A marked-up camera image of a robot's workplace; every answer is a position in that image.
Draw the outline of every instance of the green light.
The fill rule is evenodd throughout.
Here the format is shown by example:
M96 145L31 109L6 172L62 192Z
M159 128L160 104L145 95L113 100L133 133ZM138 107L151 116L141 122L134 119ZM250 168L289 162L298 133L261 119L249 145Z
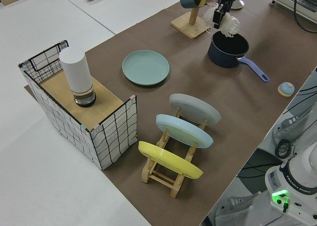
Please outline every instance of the green light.
M288 195L288 190L280 190L280 191L272 193L272 199L273 201L277 202L279 196L283 197L285 195Z
M280 191L274 192L274 193L272 193L272 197L276 197L276 196L283 195L283 194L287 195L288 190L280 190Z

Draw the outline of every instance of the brown table mat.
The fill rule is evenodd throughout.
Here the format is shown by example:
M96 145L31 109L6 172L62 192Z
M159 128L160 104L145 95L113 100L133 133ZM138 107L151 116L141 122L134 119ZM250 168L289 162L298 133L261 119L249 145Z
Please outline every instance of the brown table mat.
M200 98L222 115L217 126L205 128L214 144L197 149L192 160L204 174L197 180L185 179L176 199L158 182L141 182L146 158L137 144L104 170L154 226L199 225L290 102L278 93L278 85L289 81L298 90L317 64L317 35L301 30L291 11L269 5L271 0L245 2L242 10L231 15L239 19L240 34L249 42L245 57L271 78L267 84L245 65L226 69L213 64L207 56L210 34L191 40L173 28L170 22L188 11L179 3L86 53L92 76L115 95L122 100L137 95L139 140L153 144L159 140L162 132L156 126L156 115L174 114L169 105L173 93ZM123 60L137 50L153 50L166 57L170 64L166 80L143 87L124 76ZM188 150L173 140L167 149L181 156Z

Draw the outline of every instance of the white table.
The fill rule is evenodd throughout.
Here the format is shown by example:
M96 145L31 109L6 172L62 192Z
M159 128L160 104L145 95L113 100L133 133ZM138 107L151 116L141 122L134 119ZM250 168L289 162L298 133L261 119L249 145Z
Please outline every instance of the white table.
M117 34L179 0L69 0Z
M61 40L87 51L113 33L68 0L0 3L0 20L0 225L149 225L57 133L17 66Z

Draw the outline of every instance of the white robot body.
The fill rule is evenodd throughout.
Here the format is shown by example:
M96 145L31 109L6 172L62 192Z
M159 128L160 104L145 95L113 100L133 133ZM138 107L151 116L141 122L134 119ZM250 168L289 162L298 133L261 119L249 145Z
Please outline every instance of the white robot body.
M311 145L302 154L271 167L265 174L265 183L271 193L271 204L305 225L317 225L317 145Z

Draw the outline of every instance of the table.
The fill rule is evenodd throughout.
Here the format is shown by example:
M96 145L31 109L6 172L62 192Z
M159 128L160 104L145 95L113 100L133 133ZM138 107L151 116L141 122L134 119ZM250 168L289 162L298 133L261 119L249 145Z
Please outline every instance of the table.
M278 85L289 81L300 87L316 66L312 47L317 36L302 31L290 11L270 6L271 0L245 1L246 6L231 15L239 19L240 34L249 42L246 57L271 78L267 84L246 66L225 69L213 64L207 56L210 34L190 40L171 27L170 22L186 12L179 3L86 53L91 74L114 94L122 100L137 95L139 140L158 141L161 131L155 117L173 114L168 104L173 93L200 98L222 115L217 126L205 129L214 144L197 150L192 160L204 174L198 180L186 179L176 199L159 183L141 182L146 158L137 144L104 170L152 225L199 225L290 102L278 93ZM125 78L122 61L136 50L153 50L166 57L170 73L164 82L142 87ZM172 152L187 151L179 143L170 143L167 149Z
M179 0L69 0L114 34L135 25Z
M56 132L17 66L61 40L89 50L113 34L67 0L0 3L0 19L0 225L148 226Z

